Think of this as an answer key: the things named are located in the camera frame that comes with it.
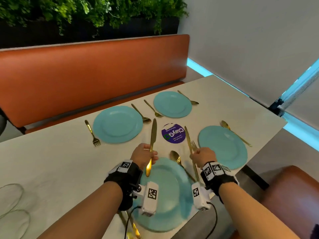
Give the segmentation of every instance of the hand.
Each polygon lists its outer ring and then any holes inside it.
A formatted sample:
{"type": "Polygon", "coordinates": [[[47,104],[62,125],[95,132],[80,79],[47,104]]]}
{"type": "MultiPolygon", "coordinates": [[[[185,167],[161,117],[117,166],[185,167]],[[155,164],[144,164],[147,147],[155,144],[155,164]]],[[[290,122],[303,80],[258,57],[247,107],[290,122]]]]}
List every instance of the hand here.
{"type": "Polygon", "coordinates": [[[217,162],[216,154],[210,148],[198,148],[189,157],[197,164],[197,167],[199,167],[200,169],[203,169],[203,166],[207,162],[217,162]]]}
{"type": "Polygon", "coordinates": [[[152,164],[155,164],[155,162],[159,159],[157,157],[158,152],[152,151],[150,152],[150,145],[146,143],[141,143],[138,145],[131,156],[131,160],[133,160],[134,163],[136,163],[141,170],[143,170],[148,163],[150,162],[152,158],[152,164]]]}

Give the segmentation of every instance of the forearm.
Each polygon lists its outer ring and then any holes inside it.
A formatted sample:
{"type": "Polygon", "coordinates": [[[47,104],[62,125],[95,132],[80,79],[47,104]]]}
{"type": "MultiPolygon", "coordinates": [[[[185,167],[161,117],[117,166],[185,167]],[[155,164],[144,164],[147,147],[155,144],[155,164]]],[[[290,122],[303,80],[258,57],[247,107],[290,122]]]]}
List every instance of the forearm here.
{"type": "Polygon", "coordinates": [[[106,182],[38,239],[101,239],[121,202],[120,186],[115,182],[106,182]]]}
{"type": "Polygon", "coordinates": [[[225,183],[219,195],[243,239],[298,239],[283,222],[235,183],[225,183]]]}

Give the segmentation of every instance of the orange booth seat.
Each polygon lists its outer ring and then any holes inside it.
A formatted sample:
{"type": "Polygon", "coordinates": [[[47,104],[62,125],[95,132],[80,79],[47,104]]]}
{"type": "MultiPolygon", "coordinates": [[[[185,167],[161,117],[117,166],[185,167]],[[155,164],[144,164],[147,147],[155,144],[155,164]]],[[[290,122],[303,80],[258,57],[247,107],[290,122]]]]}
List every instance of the orange booth seat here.
{"type": "Polygon", "coordinates": [[[0,108],[17,128],[82,110],[30,133],[134,100],[182,84],[188,47],[188,35],[171,35],[2,51],[0,108]]]}

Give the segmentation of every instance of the wrist strap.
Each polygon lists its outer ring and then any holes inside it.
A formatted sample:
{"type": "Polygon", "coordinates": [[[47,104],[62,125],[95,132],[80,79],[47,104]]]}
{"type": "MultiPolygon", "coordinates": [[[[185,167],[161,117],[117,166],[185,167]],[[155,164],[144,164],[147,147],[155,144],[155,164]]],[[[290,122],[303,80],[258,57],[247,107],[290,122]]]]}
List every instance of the wrist strap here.
{"type": "Polygon", "coordinates": [[[239,185],[231,170],[228,167],[221,165],[219,162],[207,162],[203,166],[201,177],[205,182],[206,188],[213,190],[217,196],[219,196],[219,188],[222,184],[234,182],[239,185]]]}
{"type": "Polygon", "coordinates": [[[116,182],[122,189],[123,199],[119,210],[125,211],[132,207],[133,197],[131,196],[133,190],[138,189],[143,172],[132,160],[124,160],[116,165],[104,180],[116,182]]]}

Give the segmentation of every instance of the planter box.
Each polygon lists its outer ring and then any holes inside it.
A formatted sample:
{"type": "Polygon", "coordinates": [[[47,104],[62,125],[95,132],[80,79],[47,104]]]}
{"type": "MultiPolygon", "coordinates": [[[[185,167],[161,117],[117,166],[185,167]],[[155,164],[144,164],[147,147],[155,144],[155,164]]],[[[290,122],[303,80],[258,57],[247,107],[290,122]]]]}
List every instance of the planter box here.
{"type": "MultiPolygon", "coordinates": [[[[0,48],[154,36],[155,23],[155,19],[132,18],[128,24],[121,25],[119,29],[113,29],[109,23],[97,29],[89,22],[73,20],[71,24],[64,27],[63,36],[61,36],[55,22],[30,21],[27,27],[10,27],[2,21],[0,22],[0,48]]],[[[178,25],[177,17],[163,18],[161,34],[177,34],[178,25]]]]}

